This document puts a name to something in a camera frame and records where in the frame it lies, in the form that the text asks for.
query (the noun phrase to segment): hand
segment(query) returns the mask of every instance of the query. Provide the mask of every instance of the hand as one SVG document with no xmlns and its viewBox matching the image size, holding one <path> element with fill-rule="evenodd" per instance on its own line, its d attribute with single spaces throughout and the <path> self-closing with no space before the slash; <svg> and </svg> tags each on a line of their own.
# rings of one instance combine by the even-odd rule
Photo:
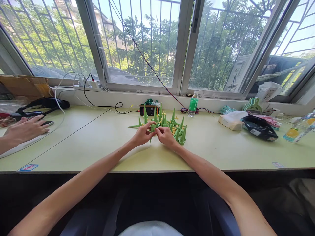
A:
<svg viewBox="0 0 315 236">
<path fill-rule="evenodd" d="M 157 134 L 159 141 L 168 148 L 170 148 L 171 150 L 173 150 L 176 146 L 180 145 L 174 139 L 169 127 L 160 126 L 158 128 L 155 128 L 155 132 Z"/>
<path fill-rule="evenodd" d="M 140 126 L 136 132 L 136 134 L 130 140 L 135 146 L 140 146 L 142 144 L 147 143 L 150 138 L 156 135 L 155 132 L 150 133 L 150 125 L 156 124 L 154 121 L 150 121 L 143 126 Z"/>
<path fill-rule="evenodd" d="M 46 122 L 45 120 L 39 121 L 42 117 L 43 115 L 39 115 L 30 120 L 22 117 L 19 122 L 8 127 L 3 137 L 14 141 L 18 145 L 48 132 L 47 127 L 49 125 L 41 126 Z"/>
</svg>

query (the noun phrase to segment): plastic bottle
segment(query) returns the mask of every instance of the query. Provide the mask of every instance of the plastic bottle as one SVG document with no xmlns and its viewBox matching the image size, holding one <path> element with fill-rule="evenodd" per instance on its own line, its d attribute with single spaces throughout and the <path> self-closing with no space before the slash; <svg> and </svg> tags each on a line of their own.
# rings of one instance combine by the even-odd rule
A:
<svg viewBox="0 0 315 236">
<path fill-rule="evenodd" d="M 291 129 L 283 136 L 284 139 L 297 143 L 303 136 L 307 135 L 315 128 L 315 110 L 303 116 L 298 123 L 293 125 Z"/>
<path fill-rule="evenodd" d="M 190 99 L 190 104 L 188 108 L 188 117 L 194 117 L 196 108 L 197 108 L 197 102 L 198 102 L 198 91 L 194 92 L 194 95 Z"/>
</svg>

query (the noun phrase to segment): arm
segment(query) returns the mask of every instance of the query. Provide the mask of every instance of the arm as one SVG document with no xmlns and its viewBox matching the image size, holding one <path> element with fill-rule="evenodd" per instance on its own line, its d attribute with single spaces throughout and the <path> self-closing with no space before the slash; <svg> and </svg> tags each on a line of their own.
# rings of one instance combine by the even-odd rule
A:
<svg viewBox="0 0 315 236">
<path fill-rule="evenodd" d="M 49 125 L 43 125 L 45 120 L 39 120 L 43 115 L 36 116 L 30 120 L 22 119 L 14 125 L 8 127 L 5 134 L 0 137 L 0 155 L 15 148 L 21 143 L 27 142 L 37 136 L 40 136 L 49 130 Z"/>
<path fill-rule="evenodd" d="M 163 144 L 180 155 L 199 177 L 226 201 L 243 236 L 276 235 L 255 202 L 241 186 L 210 162 L 177 143 L 168 127 L 159 127 L 155 131 Z"/>
<path fill-rule="evenodd" d="M 156 134 L 147 131 L 151 124 L 155 122 L 148 122 L 138 128 L 134 137 L 125 145 L 98 160 L 49 195 L 15 226 L 8 236 L 48 235 L 54 225 L 81 201 L 121 158 Z"/>
</svg>

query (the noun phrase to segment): pink item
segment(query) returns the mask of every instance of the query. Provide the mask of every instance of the pink item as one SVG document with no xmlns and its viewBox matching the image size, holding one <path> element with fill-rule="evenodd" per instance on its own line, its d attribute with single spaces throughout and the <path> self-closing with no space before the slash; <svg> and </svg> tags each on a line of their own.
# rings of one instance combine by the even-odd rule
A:
<svg viewBox="0 0 315 236">
<path fill-rule="evenodd" d="M 280 127 L 280 124 L 276 120 L 274 120 L 275 118 L 272 117 L 272 116 L 256 115 L 256 114 L 251 114 L 251 115 L 257 116 L 259 118 L 262 118 L 262 119 L 266 120 L 268 124 L 270 124 L 270 125 L 272 125 L 274 127 L 277 127 L 277 128 Z"/>
</svg>

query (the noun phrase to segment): light green desk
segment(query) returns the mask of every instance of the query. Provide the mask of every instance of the light green desk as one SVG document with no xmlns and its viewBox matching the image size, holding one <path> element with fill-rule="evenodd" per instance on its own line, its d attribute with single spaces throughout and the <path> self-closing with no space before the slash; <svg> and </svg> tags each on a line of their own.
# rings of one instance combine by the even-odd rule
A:
<svg viewBox="0 0 315 236">
<path fill-rule="evenodd" d="M 71 106 L 65 110 L 66 116 L 62 125 L 53 133 L 45 136 L 43 139 L 33 145 L 16 152 L 10 156 L 0 159 L 0 173 L 14 172 L 25 166 L 27 163 L 36 159 L 41 154 L 56 146 L 67 137 L 104 114 L 107 110 L 94 110 L 86 106 Z M 54 111 L 45 117 L 47 121 L 54 121 L 50 126 L 50 131 L 54 130 L 62 121 L 63 114 L 60 110 Z M 6 128 L 0 129 L 0 136 L 6 131 Z"/>
<path fill-rule="evenodd" d="M 167 119 L 172 111 L 166 111 Z M 127 128 L 137 124 L 137 112 L 115 114 L 107 112 L 29 164 L 39 166 L 32 172 L 79 172 L 116 150 L 127 142 L 136 129 Z M 245 130 L 231 131 L 217 122 L 218 116 L 205 112 L 188 118 L 176 113 L 181 121 L 185 116 L 187 140 L 184 145 L 189 151 L 205 158 L 225 171 L 276 170 L 273 162 L 288 169 L 315 168 L 315 134 L 304 137 L 300 143 L 292 144 L 282 138 L 290 128 L 283 124 L 277 132 L 275 142 L 262 141 Z M 175 153 L 162 145 L 157 137 L 130 152 L 112 170 L 124 172 L 189 172 L 191 168 Z"/>
</svg>

